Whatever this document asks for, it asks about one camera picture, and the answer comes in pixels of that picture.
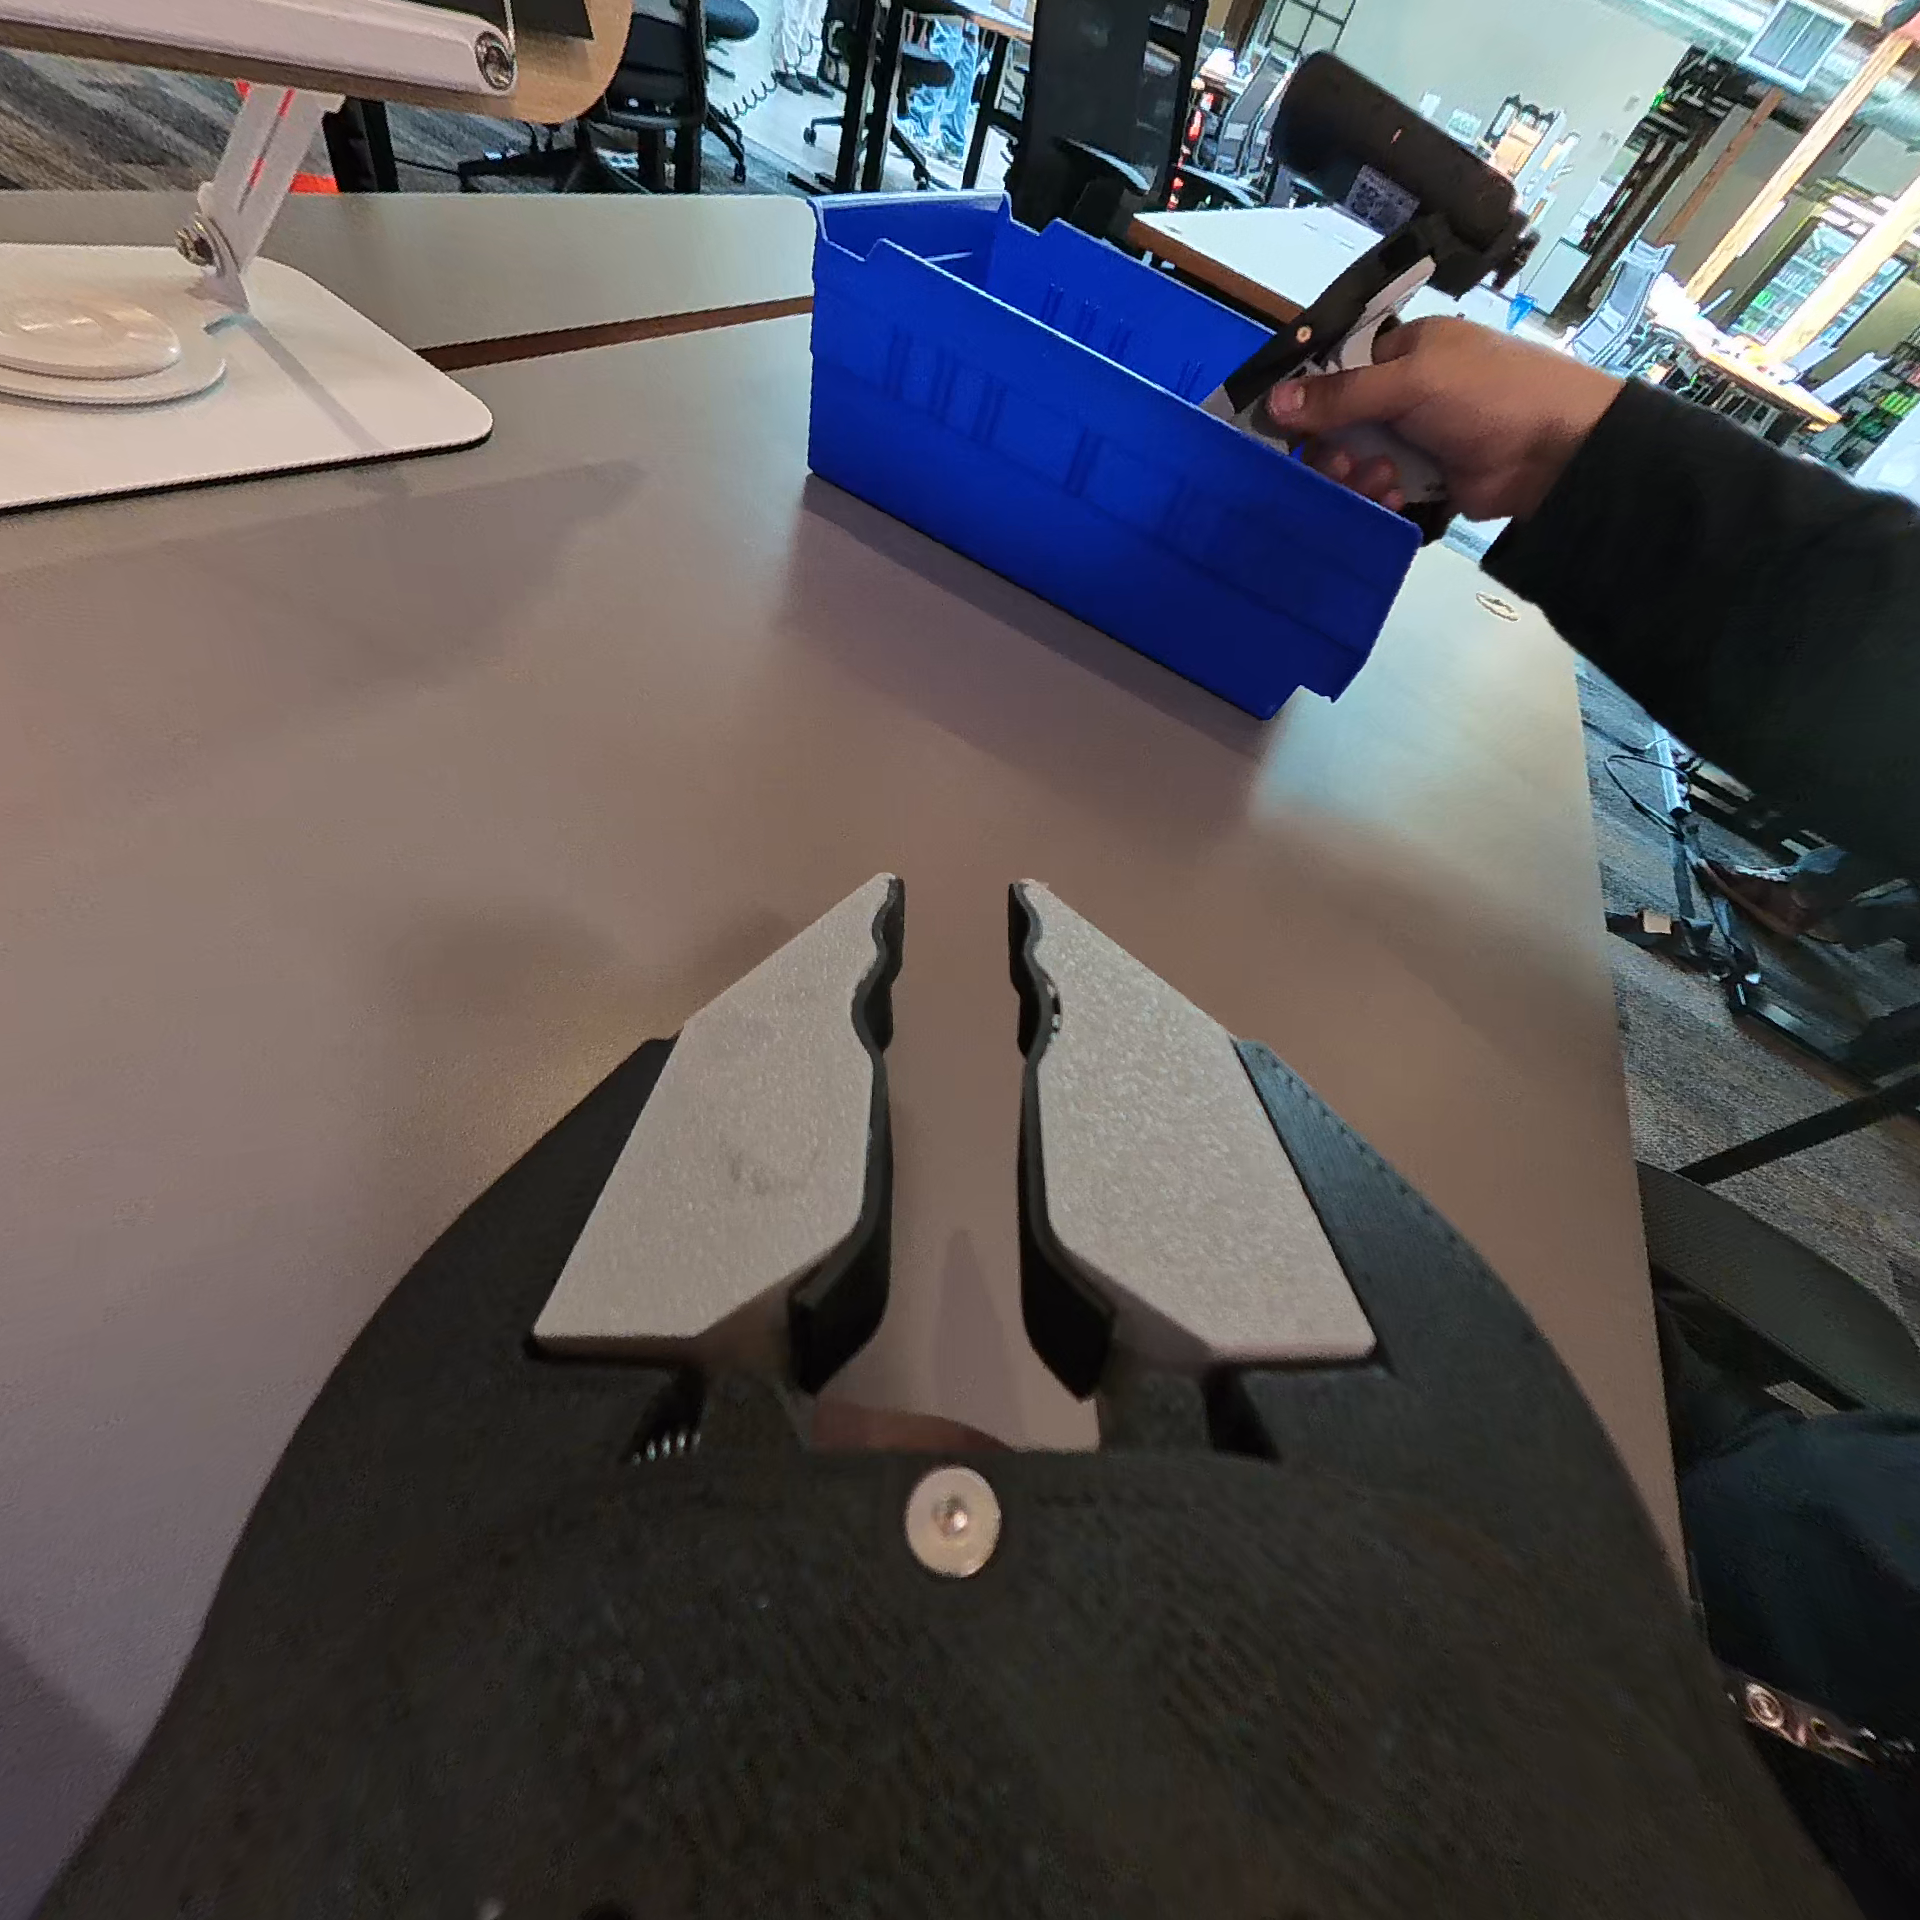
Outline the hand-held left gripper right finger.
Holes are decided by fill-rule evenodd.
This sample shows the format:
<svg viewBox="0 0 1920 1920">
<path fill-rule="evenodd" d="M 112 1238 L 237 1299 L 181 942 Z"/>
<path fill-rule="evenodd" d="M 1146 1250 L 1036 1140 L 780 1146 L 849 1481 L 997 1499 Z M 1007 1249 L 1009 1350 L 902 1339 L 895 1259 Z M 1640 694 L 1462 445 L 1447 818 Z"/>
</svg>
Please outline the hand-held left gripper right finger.
<svg viewBox="0 0 1920 1920">
<path fill-rule="evenodd" d="M 1053 1381 L 1372 1361 L 1230 1028 L 1040 879 L 1009 885 L 1007 946 L 1021 1317 Z"/>
</svg>

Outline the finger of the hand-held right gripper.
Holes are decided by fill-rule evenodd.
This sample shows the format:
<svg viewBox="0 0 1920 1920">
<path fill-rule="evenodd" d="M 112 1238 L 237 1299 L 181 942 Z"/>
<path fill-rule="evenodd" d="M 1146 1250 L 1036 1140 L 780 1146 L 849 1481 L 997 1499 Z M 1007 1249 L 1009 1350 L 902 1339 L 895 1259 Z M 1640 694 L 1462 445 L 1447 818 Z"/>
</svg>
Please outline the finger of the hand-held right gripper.
<svg viewBox="0 0 1920 1920">
<path fill-rule="evenodd" d="M 1295 445 L 1297 430 L 1278 422 L 1269 396 L 1293 379 L 1320 374 L 1318 355 L 1306 339 L 1269 339 L 1202 403 L 1205 413 L 1236 430 L 1276 443 Z"/>
</svg>

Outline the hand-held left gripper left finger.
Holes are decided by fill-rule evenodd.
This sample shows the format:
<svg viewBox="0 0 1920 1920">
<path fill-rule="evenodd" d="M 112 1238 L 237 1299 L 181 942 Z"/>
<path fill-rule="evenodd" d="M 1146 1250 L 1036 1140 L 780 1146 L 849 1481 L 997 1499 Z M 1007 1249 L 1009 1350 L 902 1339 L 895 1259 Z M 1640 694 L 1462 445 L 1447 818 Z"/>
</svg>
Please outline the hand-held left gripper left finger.
<svg viewBox="0 0 1920 1920">
<path fill-rule="evenodd" d="M 902 946 L 905 883 L 878 874 L 684 1021 L 535 1318 L 543 1357 L 815 1396 L 872 1339 Z"/>
</svg>

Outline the blue plastic bin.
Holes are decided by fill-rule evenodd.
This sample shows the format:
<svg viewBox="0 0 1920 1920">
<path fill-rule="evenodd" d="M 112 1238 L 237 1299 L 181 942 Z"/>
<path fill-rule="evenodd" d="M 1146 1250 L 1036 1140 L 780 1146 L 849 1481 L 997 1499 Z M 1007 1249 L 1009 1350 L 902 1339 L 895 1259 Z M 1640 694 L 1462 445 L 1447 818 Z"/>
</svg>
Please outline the blue plastic bin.
<svg viewBox="0 0 1920 1920">
<path fill-rule="evenodd" d="M 1207 413 L 1266 327 L 1001 198 L 808 207 L 810 474 L 1241 713 L 1353 684 L 1423 535 Z"/>
</svg>

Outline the person's right forearm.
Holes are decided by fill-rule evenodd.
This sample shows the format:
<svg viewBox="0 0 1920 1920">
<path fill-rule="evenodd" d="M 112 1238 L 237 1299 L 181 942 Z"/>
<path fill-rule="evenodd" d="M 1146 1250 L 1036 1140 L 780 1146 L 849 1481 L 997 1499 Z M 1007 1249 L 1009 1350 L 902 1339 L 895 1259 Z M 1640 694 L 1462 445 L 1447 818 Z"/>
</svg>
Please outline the person's right forearm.
<svg viewBox="0 0 1920 1920">
<path fill-rule="evenodd" d="M 1918 878 L 1918 511 L 1626 381 L 1484 569 L 1693 753 Z"/>
</svg>

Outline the white background desk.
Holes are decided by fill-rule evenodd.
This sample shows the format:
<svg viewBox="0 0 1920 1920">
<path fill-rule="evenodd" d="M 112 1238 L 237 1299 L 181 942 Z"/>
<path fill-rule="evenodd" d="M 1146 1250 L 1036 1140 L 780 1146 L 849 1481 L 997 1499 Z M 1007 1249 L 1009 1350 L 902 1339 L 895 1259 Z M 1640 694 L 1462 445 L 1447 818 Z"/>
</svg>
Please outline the white background desk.
<svg viewBox="0 0 1920 1920">
<path fill-rule="evenodd" d="M 1303 314 L 1381 237 L 1326 205 L 1158 211 L 1127 233 L 1138 253 L 1269 325 Z"/>
</svg>

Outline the grey desk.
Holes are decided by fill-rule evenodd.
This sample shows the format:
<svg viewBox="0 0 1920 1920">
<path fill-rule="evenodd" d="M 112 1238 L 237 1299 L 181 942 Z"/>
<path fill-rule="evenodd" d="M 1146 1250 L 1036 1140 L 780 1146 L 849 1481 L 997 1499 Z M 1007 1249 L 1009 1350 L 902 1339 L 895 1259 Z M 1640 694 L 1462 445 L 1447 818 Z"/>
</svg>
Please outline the grey desk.
<svg viewBox="0 0 1920 1920">
<path fill-rule="evenodd" d="M 810 218 L 301 202 L 438 459 L 4 522 L 4 1916 L 305 1403 L 636 1044 L 905 879 L 895 1281 L 833 1391 L 1090 1441 L 1024 1346 L 1040 878 L 1521 1297 L 1678 1553 L 1568 651 L 1448 549 L 1258 725 L 806 469 Z"/>
</svg>

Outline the person's right hand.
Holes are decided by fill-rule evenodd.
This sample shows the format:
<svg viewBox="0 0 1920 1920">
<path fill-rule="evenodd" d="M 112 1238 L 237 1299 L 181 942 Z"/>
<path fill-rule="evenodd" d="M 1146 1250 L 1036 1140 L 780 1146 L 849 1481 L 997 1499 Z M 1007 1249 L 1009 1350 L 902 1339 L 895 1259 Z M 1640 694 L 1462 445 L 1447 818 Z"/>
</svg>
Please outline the person's right hand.
<svg viewBox="0 0 1920 1920">
<path fill-rule="evenodd" d="M 1576 359 L 1455 318 L 1392 327 L 1375 362 L 1276 385 L 1264 418 L 1306 466 L 1392 510 L 1408 510 L 1389 453 L 1360 453 L 1373 427 L 1425 459 L 1470 519 L 1525 519 L 1609 412 L 1622 381 Z"/>
</svg>

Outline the black high-back chair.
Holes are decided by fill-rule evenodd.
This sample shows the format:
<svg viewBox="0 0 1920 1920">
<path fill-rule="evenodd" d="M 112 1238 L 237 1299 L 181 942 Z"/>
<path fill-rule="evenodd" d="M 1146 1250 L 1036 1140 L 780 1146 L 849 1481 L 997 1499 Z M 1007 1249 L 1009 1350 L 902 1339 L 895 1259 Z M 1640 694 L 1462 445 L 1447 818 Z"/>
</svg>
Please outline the black high-back chair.
<svg viewBox="0 0 1920 1920">
<path fill-rule="evenodd" d="M 1125 243 L 1165 205 L 1207 2 L 1040 2 L 1006 195 L 1033 230 Z"/>
</svg>

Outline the black office chair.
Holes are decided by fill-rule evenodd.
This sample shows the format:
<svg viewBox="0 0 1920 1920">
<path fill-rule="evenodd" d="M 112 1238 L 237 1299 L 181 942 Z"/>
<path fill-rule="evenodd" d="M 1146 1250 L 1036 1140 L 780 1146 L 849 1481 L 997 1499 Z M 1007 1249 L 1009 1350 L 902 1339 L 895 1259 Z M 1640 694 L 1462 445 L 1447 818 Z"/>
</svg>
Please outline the black office chair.
<svg viewBox="0 0 1920 1920">
<path fill-rule="evenodd" d="M 712 100 L 712 57 L 758 33 L 746 2 L 636 2 L 630 28 L 594 124 L 630 139 L 615 174 L 640 193 L 692 195 L 703 185 L 710 137 L 744 185 L 746 153 L 732 111 Z"/>
</svg>

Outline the white document stand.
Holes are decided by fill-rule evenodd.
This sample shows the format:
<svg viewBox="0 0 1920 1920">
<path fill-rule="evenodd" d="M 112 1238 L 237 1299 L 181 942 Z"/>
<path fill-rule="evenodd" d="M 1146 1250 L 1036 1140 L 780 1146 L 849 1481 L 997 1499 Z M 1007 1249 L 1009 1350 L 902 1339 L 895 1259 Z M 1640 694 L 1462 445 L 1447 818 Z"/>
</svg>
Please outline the white document stand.
<svg viewBox="0 0 1920 1920">
<path fill-rule="evenodd" d="M 558 124 L 613 79 L 630 4 L 4 2 L 4 49 L 239 79 L 168 246 L 4 243 L 1 510 L 482 443 L 485 403 L 312 279 L 263 260 L 349 98 Z"/>
</svg>

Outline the wooden post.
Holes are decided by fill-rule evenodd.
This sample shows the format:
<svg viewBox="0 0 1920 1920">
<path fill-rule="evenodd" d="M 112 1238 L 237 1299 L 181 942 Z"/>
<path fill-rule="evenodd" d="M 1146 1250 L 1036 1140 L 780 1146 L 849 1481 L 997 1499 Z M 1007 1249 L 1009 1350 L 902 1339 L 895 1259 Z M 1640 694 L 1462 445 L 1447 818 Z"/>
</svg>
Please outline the wooden post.
<svg viewBox="0 0 1920 1920">
<path fill-rule="evenodd" d="M 1857 70 L 1817 115 L 1808 133 L 1800 135 L 1786 157 L 1742 207 L 1716 246 L 1701 260 L 1687 282 L 1687 300 L 1690 303 L 1708 301 L 1716 282 L 1721 282 L 1728 270 L 1737 266 L 1738 257 L 1761 237 L 1765 229 L 1785 207 L 1793 188 L 1857 117 L 1857 109 L 1869 100 L 1879 85 L 1900 68 L 1904 62 L 1904 49 L 1904 29 L 1886 33 L 1874 42 L 1872 53 L 1862 60 Z"/>
</svg>

